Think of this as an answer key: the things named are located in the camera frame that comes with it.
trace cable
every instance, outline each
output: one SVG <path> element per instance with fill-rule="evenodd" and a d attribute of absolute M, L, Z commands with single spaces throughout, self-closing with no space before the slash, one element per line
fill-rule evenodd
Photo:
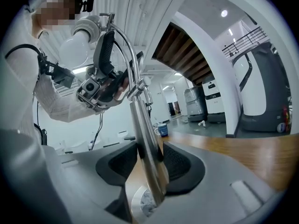
<path fill-rule="evenodd" d="M 145 106 L 146 106 L 146 109 L 148 110 L 149 118 L 150 118 L 151 106 L 148 104 L 145 104 Z"/>
<path fill-rule="evenodd" d="M 38 132 L 40 133 L 40 135 L 41 135 L 41 145 L 43 145 L 43 132 L 42 132 L 42 130 L 41 130 L 41 128 L 36 124 L 36 123 L 34 123 L 34 127 L 38 130 Z"/>
<path fill-rule="evenodd" d="M 41 52 L 34 46 L 34 45 L 30 45 L 30 44 L 22 44 L 22 45 L 18 45 L 14 48 L 12 48 L 6 55 L 5 55 L 5 59 L 8 58 L 8 56 L 15 50 L 20 49 L 20 48 L 29 48 L 32 49 L 33 51 L 35 51 L 39 56 L 42 56 Z"/>
<path fill-rule="evenodd" d="M 97 139 L 97 137 L 98 137 L 98 134 L 99 134 L 99 132 L 101 131 L 102 127 L 103 127 L 103 113 L 100 114 L 100 126 L 99 126 L 99 129 L 98 129 L 97 133 L 95 134 L 95 137 L 94 137 L 94 139 L 93 139 L 93 145 L 92 145 L 90 151 L 93 150 L 95 141 L 96 141 L 96 139 Z"/>
<path fill-rule="evenodd" d="M 39 122 L 38 122 L 38 102 L 37 102 L 37 105 L 36 105 L 36 116 L 37 116 L 37 125 L 39 126 Z"/>

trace wooden ceiling panel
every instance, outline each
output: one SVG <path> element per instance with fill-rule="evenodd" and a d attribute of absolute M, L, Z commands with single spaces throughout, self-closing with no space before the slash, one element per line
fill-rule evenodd
<path fill-rule="evenodd" d="M 204 68 L 200 72 L 196 73 L 196 75 L 192 76 L 191 79 L 192 80 L 197 80 L 198 78 L 201 78 L 204 74 L 206 74 L 209 71 L 211 71 L 211 69 L 210 69 L 209 66 L 207 66 L 206 68 Z"/>
<path fill-rule="evenodd" d="M 199 70 L 201 70 L 201 69 L 204 68 L 205 66 L 207 66 L 207 62 L 206 62 L 206 60 L 204 60 L 204 61 L 202 61 L 202 62 L 196 64 L 196 65 L 194 66 L 194 68 L 192 68 L 191 70 L 188 70 L 188 71 L 185 73 L 186 77 L 189 77 L 189 76 L 191 76 L 192 74 L 196 74 Z"/>
<path fill-rule="evenodd" d="M 179 62 L 186 54 L 188 48 L 194 44 L 193 40 L 189 38 L 182 47 L 177 51 L 177 53 L 173 54 L 172 59 L 169 61 L 169 65 L 173 66 L 175 63 Z"/>
<path fill-rule="evenodd" d="M 200 53 L 198 56 L 196 56 L 192 61 L 190 61 L 187 65 L 185 65 L 182 68 L 182 72 L 185 73 L 187 70 L 189 70 L 190 68 L 195 66 L 203 58 L 204 58 L 204 56 L 202 55 L 202 53 Z"/>
<path fill-rule="evenodd" d="M 173 57 L 173 54 L 175 54 L 178 51 L 178 45 L 182 42 L 184 39 L 184 32 L 180 32 L 179 35 L 176 37 L 176 39 L 171 43 L 170 47 L 166 51 L 166 53 L 163 56 L 163 61 L 169 62 L 170 59 Z"/>
<path fill-rule="evenodd" d="M 188 34 L 170 23 L 153 55 L 154 59 L 181 73 L 195 85 L 212 72 L 203 54 Z"/>

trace wooden countertop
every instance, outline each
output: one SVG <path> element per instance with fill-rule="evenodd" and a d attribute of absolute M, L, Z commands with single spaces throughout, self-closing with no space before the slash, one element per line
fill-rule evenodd
<path fill-rule="evenodd" d="M 228 139 L 172 132 L 169 137 L 159 137 L 158 141 L 160 147 L 163 141 L 171 141 L 228 155 L 248 167 L 276 190 L 287 188 L 299 159 L 299 134 L 261 139 Z M 142 185 L 147 187 L 138 157 L 126 182 L 130 205 L 135 192 Z"/>

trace white cylinder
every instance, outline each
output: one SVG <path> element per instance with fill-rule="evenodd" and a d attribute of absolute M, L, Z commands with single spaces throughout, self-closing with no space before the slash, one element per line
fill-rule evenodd
<path fill-rule="evenodd" d="M 88 33 L 78 31 L 74 36 L 64 41 L 59 50 L 62 64 L 68 69 L 82 65 L 88 59 L 90 51 L 88 40 Z"/>

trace blue cup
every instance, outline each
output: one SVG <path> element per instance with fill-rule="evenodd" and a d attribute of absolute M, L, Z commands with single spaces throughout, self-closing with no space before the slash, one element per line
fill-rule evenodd
<path fill-rule="evenodd" d="M 161 137 L 168 136 L 167 124 L 158 125 L 158 128 L 155 128 L 155 134 L 161 135 Z"/>

